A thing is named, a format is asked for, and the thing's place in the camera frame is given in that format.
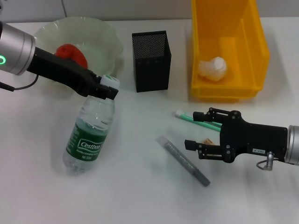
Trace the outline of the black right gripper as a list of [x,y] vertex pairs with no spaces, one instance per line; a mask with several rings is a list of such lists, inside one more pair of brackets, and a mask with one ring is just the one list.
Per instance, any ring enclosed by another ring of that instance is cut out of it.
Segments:
[[285,161],[288,129],[246,122],[239,111],[210,107],[207,113],[194,112],[193,120],[221,123],[220,145],[185,140],[186,150],[198,150],[199,159],[223,160],[232,163],[241,154],[266,156],[268,152],[280,162]]

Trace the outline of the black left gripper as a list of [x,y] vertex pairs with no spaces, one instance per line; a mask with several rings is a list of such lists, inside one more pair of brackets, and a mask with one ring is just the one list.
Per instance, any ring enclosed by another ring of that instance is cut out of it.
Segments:
[[118,90],[99,84],[101,76],[85,69],[70,59],[62,59],[40,48],[35,48],[28,71],[64,84],[81,96],[96,96],[114,100]]

